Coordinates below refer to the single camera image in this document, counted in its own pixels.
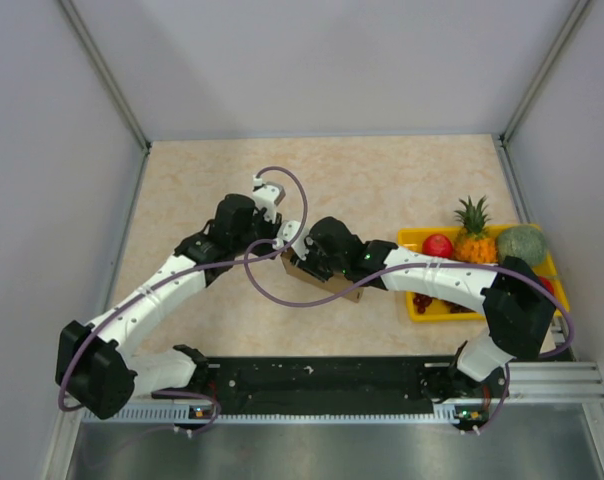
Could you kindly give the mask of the brown cardboard box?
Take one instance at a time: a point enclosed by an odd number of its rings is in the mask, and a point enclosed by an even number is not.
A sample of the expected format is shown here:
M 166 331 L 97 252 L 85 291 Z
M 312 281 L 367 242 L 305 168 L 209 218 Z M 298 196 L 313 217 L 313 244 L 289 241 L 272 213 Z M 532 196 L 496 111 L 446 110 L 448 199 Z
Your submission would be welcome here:
M 352 282 L 347 280 L 343 275 L 333 275 L 328 280 L 318 280 L 313 277 L 311 274 L 303 271 L 292 263 L 292 258 L 294 256 L 294 252 L 292 250 L 287 250 L 283 254 L 280 255 L 283 267 L 285 272 L 308 285 L 312 285 L 324 292 L 328 292 L 331 294 L 337 294 L 352 285 Z

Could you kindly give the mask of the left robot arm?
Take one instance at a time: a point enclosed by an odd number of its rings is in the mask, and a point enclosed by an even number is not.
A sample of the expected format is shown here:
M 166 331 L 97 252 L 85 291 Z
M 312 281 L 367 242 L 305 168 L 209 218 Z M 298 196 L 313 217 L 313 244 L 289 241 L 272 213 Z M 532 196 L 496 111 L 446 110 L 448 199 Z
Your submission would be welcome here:
M 63 394 L 100 419 L 116 415 L 132 398 L 165 389 L 198 396 L 209 374 L 204 357 L 180 345 L 140 355 L 138 346 L 179 305 L 228 271 L 256 240 L 275 238 L 282 188 L 267 184 L 250 196 L 228 194 L 203 230 L 183 239 L 165 263 L 133 293 L 87 324 L 61 331 L 55 381 Z

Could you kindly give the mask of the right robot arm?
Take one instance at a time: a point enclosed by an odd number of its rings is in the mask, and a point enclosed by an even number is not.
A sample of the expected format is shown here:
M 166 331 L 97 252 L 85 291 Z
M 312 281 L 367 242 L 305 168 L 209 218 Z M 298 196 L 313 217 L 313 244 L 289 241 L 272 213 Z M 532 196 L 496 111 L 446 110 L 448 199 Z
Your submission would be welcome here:
M 363 242 L 334 217 L 312 228 L 289 221 L 278 237 L 292 247 L 294 265 L 320 281 L 341 274 L 359 287 L 426 295 L 483 315 L 485 329 L 463 343 L 446 370 L 451 388 L 463 396 L 510 361 L 537 359 L 556 311 L 547 289 L 516 257 L 467 264 L 393 242 Z

